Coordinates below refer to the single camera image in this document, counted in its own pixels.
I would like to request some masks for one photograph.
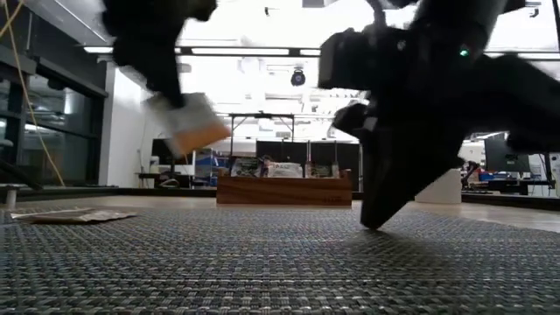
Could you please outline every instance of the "wooden crate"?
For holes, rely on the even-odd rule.
[[[218,177],[219,205],[292,205],[350,207],[352,181],[348,171],[341,178],[243,178]]]

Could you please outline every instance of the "light fixture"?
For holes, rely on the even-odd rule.
[[[334,115],[295,114],[294,118],[334,119]]]
[[[558,52],[485,52],[485,55],[497,58],[508,53],[525,60],[560,60],[560,53]]]
[[[484,140],[484,139],[488,139],[488,138],[491,138],[491,137],[494,137],[494,136],[501,135],[502,133],[504,133],[504,131],[493,132],[493,133],[491,133],[491,134],[487,134],[487,135],[484,135],[484,136],[477,136],[476,138],[477,138],[477,139]]]
[[[289,49],[262,49],[262,48],[193,48],[193,54],[198,55],[273,55],[273,56],[288,56],[290,55]]]
[[[320,49],[302,49],[299,51],[299,54],[302,56],[320,56],[321,50]]]
[[[112,53],[113,47],[86,46],[84,50],[88,53]]]

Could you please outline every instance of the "gray textured mat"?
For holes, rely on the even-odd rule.
[[[560,314],[560,234],[421,212],[138,210],[0,223],[0,309],[28,313]]]

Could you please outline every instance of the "monitor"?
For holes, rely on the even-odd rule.
[[[505,140],[486,139],[484,151],[489,172],[531,172],[529,155],[513,152]]]
[[[154,139],[152,141],[151,155],[159,158],[160,165],[191,165],[193,163],[192,153],[186,156],[186,160],[184,157],[173,158],[173,154],[167,146],[166,139]]]

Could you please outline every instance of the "paper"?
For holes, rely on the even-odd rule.
[[[59,210],[46,213],[12,213],[11,218],[17,221],[29,223],[80,224],[124,219],[136,215],[136,213],[130,211],[81,208],[72,210]]]

